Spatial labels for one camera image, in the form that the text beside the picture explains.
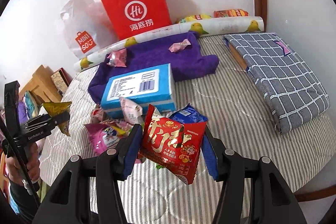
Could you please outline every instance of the striped mattress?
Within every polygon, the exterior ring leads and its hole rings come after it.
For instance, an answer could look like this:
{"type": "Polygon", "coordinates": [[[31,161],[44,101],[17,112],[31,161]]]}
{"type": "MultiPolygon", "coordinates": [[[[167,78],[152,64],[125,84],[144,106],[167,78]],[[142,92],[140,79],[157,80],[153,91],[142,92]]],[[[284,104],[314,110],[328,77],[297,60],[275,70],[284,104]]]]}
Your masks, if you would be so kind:
{"type": "MultiPolygon", "coordinates": [[[[214,75],[176,83],[177,106],[190,103],[196,107],[209,118],[212,134],[241,156],[270,157],[294,192],[335,153],[336,134],[331,120],[323,113],[288,134],[276,133],[266,102],[221,39],[221,35],[199,39],[202,54],[216,54],[219,66],[214,75]]],[[[71,137],[57,128],[46,139],[41,178],[49,185],[72,155],[94,156],[83,125],[90,122],[95,107],[87,88],[96,70],[94,67],[79,73],[63,97],[63,101],[73,102],[71,137]]],[[[185,185],[167,169],[157,170],[149,160],[136,164],[128,179],[119,182],[129,223],[211,223],[221,186],[209,176],[202,154],[192,185],[185,185]]],[[[91,210],[97,212],[95,178],[90,187],[91,210]]],[[[249,190],[250,181],[245,180],[242,216],[249,212],[249,190]]]]}

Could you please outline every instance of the wooden headboard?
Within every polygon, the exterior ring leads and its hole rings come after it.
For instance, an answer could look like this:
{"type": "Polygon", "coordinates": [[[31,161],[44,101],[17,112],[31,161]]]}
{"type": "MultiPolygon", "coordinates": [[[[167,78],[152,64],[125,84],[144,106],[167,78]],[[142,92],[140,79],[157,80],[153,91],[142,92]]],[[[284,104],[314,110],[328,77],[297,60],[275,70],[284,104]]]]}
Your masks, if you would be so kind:
{"type": "Polygon", "coordinates": [[[60,102],[62,96],[58,93],[53,81],[51,80],[52,72],[43,65],[33,73],[31,80],[19,92],[19,98],[22,99],[28,90],[34,96],[36,103],[41,105],[44,102],[60,102]]]}

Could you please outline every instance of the person's hand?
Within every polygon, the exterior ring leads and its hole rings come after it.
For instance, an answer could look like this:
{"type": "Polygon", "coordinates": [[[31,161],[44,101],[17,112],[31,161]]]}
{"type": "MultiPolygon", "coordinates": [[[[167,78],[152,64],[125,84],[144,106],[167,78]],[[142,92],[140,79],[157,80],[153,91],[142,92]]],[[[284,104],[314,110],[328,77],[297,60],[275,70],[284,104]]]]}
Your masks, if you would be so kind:
{"type": "MultiPolygon", "coordinates": [[[[37,149],[38,147],[36,143],[33,143],[29,147],[30,158],[26,165],[29,177],[32,181],[38,180],[38,178],[40,177],[40,161],[37,149]]],[[[17,159],[15,157],[7,158],[6,156],[6,166],[8,169],[9,179],[16,184],[23,185],[22,177],[19,173],[19,169],[21,169],[21,167],[17,159]]]]}

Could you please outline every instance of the cartoon character print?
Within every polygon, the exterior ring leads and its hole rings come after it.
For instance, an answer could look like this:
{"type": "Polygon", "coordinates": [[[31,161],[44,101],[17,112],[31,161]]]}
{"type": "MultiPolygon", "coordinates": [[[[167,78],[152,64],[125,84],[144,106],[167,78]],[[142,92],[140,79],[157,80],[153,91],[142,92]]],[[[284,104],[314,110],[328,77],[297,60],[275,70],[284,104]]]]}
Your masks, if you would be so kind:
{"type": "Polygon", "coordinates": [[[185,145],[181,148],[181,155],[179,156],[179,159],[182,160],[182,162],[192,162],[193,158],[192,155],[194,155],[197,152],[197,149],[194,145],[185,145]]]}

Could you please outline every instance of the metal screw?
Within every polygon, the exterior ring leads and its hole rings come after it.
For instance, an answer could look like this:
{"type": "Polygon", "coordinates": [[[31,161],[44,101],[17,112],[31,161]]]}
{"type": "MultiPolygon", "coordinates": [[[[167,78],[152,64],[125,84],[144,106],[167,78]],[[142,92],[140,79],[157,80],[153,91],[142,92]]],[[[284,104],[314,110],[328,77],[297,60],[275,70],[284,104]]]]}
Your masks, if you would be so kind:
{"type": "Polygon", "coordinates": [[[110,148],[106,151],[107,155],[114,155],[117,151],[114,148],[110,148]]]}
{"type": "Polygon", "coordinates": [[[268,164],[271,162],[270,158],[269,157],[262,157],[262,162],[265,163],[265,164],[268,164]]]}
{"type": "Polygon", "coordinates": [[[228,156],[232,156],[235,152],[232,149],[225,149],[225,154],[228,156]]]}
{"type": "Polygon", "coordinates": [[[73,156],[70,158],[70,160],[71,160],[72,162],[76,162],[77,160],[79,160],[79,156],[78,156],[78,155],[73,155],[73,156]]]}

